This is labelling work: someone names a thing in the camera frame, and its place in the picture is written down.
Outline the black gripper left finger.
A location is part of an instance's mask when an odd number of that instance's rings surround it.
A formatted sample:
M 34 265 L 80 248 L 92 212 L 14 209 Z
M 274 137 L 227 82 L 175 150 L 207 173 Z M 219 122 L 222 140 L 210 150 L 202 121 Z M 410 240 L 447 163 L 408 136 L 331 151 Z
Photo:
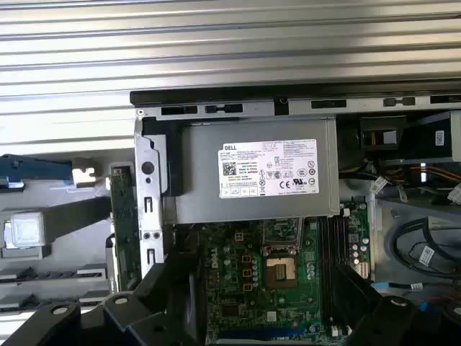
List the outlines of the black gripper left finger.
M 195 253 L 174 251 L 135 290 L 86 313 L 74 302 L 43 306 L 5 345 L 199 345 L 198 262 Z

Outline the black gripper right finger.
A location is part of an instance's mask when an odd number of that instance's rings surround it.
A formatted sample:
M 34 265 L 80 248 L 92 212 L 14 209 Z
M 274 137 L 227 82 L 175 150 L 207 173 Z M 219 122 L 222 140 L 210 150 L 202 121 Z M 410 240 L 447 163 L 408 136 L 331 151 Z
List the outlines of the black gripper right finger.
M 333 302 L 341 320 L 352 328 L 345 345 L 449 345 L 450 333 L 412 302 L 381 296 L 355 270 L 337 265 Z

